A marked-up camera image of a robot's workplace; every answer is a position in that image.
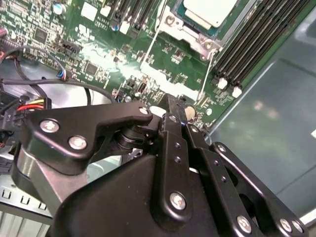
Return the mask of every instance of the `cable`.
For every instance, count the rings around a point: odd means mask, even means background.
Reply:
[[[90,91],[87,88],[85,88],[84,91],[85,91],[85,94],[87,95],[87,105],[91,105],[91,94],[90,94]]]
[[[18,61],[17,59],[14,59],[14,66],[15,66],[15,69],[16,69],[17,73],[20,75],[20,77],[21,77],[23,80],[30,80],[30,79],[24,74],[24,72],[22,71],[20,61]],[[45,91],[43,91],[43,89],[40,88],[38,85],[31,85],[31,88],[32,88],[34,91],[36,91],[37,94],[38,94],[41,98],[47,98],[47,94],[45,93]]]
[[[4,106],[2,109],[0,109],[0,115],[2,115],[5,111],[10,109],[15,104],[20,103],[20,98],[16,98],[15,100],[12,100],[10,103],[8,103],[6,106]]]
[[[38,47],[34,47],[34,46],[30,46],[30,45],[23,45],[23,46],[20,46],[20,47],[16,47],[16,48],[13,48],[13,49],[10,49],[8,51],[6,51],[2,57],[0,58],[0,64],[2,64],[2,62],[4,61],[4,59],[16,52],[16,51],[19,51],[21,49],[36,49],[38,51],[41,51],[42,53],[45,53],[51,60],[53,60],[63,71],[64,71],[64,78],[66,78],[66,69],[64,68],[64,66],[54,57],[52,56],[48,51],[46,51],[45,49],[42,49],[42,48],[38,48]]]
[[[47,80],[9,80],[9,79],[2,79],[2,83],[5,85],[43,85],[43,84],[68,84],[68,85],[75,85],[80,86],[83,88],[87,88],[90,90],[94,90],[99,92],[100,94],[107,97],[112,103],[116,103],[115,99],[113,98],[112,94],[107,92],[104,89],[98,88],[94,85],[84,84],[78,81],[62,81],[58,79],[47,79]]]
[[[41,103],[44,103],[44,100],[35,100],[35,101],[28,103],[28,105],[41,104]]]
[[[28,110],[28,109],[44,109],[43,105],[23,105],[19,107],[16,111]]]

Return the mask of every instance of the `hex bolt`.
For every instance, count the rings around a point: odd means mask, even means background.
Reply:
[[[292,221],[292,224],[300,233],[304,232],[303,228],[301,227],[301,225],[297,221]]]
[[[191,129],[192,129],[193,132],[198,132],[197,128],[194,127],[194,126],[191,126]]]
[[[59,125],[55,121],[52,120],[44,120],[39,124],[41,130],[44,132],[57,132],[59,130]]]
[[[169,119],[173,122],[177,122],[177,118],[174,115],[170,115]]]
[[[172,193],[170,195],[170,202],[177,210],[184,210],[186,208],[186,201],[184,197],[179,193]]]
[[[173,16],[167,16],[165,22],[167,25],[171,26],[173,24],[174,20],[175,20],[175,18]]]
[[[82,137],[73,136],[69,139],[69,145],[75,150],[83,150],[87,147],[87,142]]]
[[[238,216],[237,222],[239,224],[239,227],[246,233],[251,233],[251,225],[249,221],[244,216]]]
[[[290,226],[290,224],[288,223],[287,220],[285,219],[281,219],[280,220],[281,225],[283,226],[283,228],[287,231],[287,232],[292,232],[292,228]]]
[[[226,152],[225,147],[223,147],[222,145],[218,145],[218,148],[221,152]]]
[[[207,49],[207,50],[210,50],[212,48],[212,42],[206,42],[204,44],[204,47]]]
[[[145,107],[140,107],[140,108],[139,108],[139,111],[140,111],[142,114],[145,114],[145,115],[149,114],[148,110],[147,110]]]

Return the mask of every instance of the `green circuit board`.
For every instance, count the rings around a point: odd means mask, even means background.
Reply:
[[[2,43],[10,46],[33,45],[45,48],[54,55],[70,72],[72,78],[82,82],[90,83],[104,88],[114,96],[123,93],[123,102],[126,96],[132,100],[141,100],[147,106],[157,105],[164,95],[159,85],[140,70],[148,48],[155,36],[155,25],[158,15],[158,7],[161,0],[154,1],[146,24],[142,27],[139,35],[132,38],[128,34],[113,30],[110,25],[111,17],[100,14],[101,8],[106,1],[102,0],[65,0],[66,12],[56,15],[52,6],[56,1],[50,0],[0,0],[0,27],[6,27],[9,34],[2,39]],[[231,19],[236,19],[249,0],[239,0],[236,10],[230,14]],[[255,9],[261,1],[253,2],[250,9]],[[176,0],[166,2],[170,8],[174,7]],[[306,17],[315,3],[311,1],[299,14],[295,23],[287,30],[286,34],[277,41],[280,46],[295,27]],[[93,19],[89,17],[90,11],[97,9]],[[236,35],[247,21],[247,15],[236,27],[232,35]],[[221,37],[226,33],[228,27],[221,27],[218,33]],[[67,40],[81,46],[76,56],[66,55],[56,45],[56,39]],[[277,50],[272,47],[267,57],[253,71],[258,71],[263,62]],[[52,61],[37,52],[28,51],[29,59],[38,60],[48,66],[55,67]],[[200,55],[194,52],[184,41],[178,41],[166,33],[158,34],[147,58],[148,64],[164,73],[171,83],[181,83],[187,88],[200,91],[207,71],[208,62],[201,60]],[[251,78],[243,82],[243,87],[251,81]],[[142,83],[146,88],[138,93],[137,90]],[[234,101],[234,97],[228,91],[222,91],[215,85],[207,82],[202,97],[196,101],[190,100],[197,110],[194,124],[198,127],[203,125],[210,127],[212,123],[227,109]]]

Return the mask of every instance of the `integrated circuit chip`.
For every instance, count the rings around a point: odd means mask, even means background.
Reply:
[[[97,70],[98,70],[98,67],[91,63],[88,63],[87,67],[85,68],[85,72],[93,76],[96,74]]]
[[[40,43],[45,43],[47,39],[47,32],[45,32],[44,30],[40,28],[36,28],[34,39]]]

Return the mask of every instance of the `gray metal panel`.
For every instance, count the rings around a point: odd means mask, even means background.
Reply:
[[[316,9],[213,126],[298,216],[316,207]]]
[[[45,237],[49,226],[0,212],[1,237]]]

